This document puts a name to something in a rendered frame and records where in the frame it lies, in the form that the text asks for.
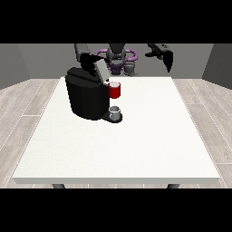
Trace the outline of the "small grey coffee pod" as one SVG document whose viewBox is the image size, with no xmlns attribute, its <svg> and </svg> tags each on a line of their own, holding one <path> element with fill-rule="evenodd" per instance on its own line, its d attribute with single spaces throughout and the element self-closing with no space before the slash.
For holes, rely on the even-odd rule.
<svg viewBox="0 0 232 232">
<path fill-rule="evenodd" d="M 134 74 L 135 62 L 126 62 L 124 64 L 124 74 L 132 76 Z"/>
</svg>

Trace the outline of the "black coffee machine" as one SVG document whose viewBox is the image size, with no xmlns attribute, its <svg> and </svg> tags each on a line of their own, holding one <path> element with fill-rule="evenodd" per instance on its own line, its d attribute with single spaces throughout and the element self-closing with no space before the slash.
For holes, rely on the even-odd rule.
<svg viewBox="0 0 232 232">
<path fill-rule="evenodd" d="M 74 114 L 92 121 L 122 121 L 121 113 L 113 118 L 110 112 L 109 87 L 102 82 L 98 73 L 92 76 L 83 68 L 73 67 L 67 72 L 65 82 Z"/>
</svg>

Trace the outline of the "pale grey machine lid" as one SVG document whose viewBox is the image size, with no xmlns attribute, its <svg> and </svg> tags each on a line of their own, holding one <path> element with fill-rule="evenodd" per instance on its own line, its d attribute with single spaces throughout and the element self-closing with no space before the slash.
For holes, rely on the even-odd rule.
<svg viewBox="0 0 232 232">
<path fill-rule="evenodd" d="M 99 60 L 95 64 L 97 73 L 99 74 L 101 81 L 106 82 L 110 78 L 110 73 L 104 60 Z"/>
</svg>

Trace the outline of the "small grey cup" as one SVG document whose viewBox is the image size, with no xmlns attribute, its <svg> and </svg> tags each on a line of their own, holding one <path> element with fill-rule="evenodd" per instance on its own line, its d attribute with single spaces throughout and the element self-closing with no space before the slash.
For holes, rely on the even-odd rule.
<svg viewBox="0 0 232 232">
<path fill-rule="evenodd" d="M 111 106 L 109 108 L 109 113 L 110 113 L 110 119 L 113 121 L 118 120 L 121 116 L 121 110 L 118 106 Z"/>
</svg>

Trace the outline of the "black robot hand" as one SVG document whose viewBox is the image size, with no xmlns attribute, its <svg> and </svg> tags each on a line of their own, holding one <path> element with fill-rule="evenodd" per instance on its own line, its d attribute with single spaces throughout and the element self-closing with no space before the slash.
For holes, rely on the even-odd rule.
<svg viewBox="0 0 232 232">
<path fill-rule="evenodd" d="M 100 59 L 100 56 L 82 53 L 80 56 L 81 67 L 90 75 L 94 76 L 96 73 L 94 64 L 97 63 Z"/>
<path fill-rule="evenodd" d="M 170 72 L 174 60 L 174 55 L 172 51 L 150 52 L 146 53 L 145 56 L 161 58 L 164 65 L 166 66 L 167 72 Z"/>
</svg>

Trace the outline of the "red pod holder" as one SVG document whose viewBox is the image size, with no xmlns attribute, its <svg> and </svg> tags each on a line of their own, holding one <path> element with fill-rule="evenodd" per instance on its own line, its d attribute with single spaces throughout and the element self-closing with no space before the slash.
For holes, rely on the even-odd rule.
<svg viewBox="0 0 232 232">
<path fill-rule="evenodd" d="M 109 97 L 112 99 L 117 99 L 121 96 L 121 84 L 119 82 L 109 82 Z"/>
</svg>

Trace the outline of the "grey trunk with purple rings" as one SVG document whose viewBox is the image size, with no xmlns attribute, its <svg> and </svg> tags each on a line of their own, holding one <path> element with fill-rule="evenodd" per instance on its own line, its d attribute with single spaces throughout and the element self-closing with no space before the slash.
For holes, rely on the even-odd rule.
<svg viewBox="0 0 232 232">
<path fill-rule="evenodd" d="M 105 57 L 109 60 L 107 67 L 112 75 L 120 75 L 124 72 L 126 62 L 138 60 L 138 53 L 135 50 L 125 49 L 124 46 L 124 43 L 110 43 L 107 49 L 99 49 L 94 53 L 95 55 L 105 53 Z"/>
</svg>

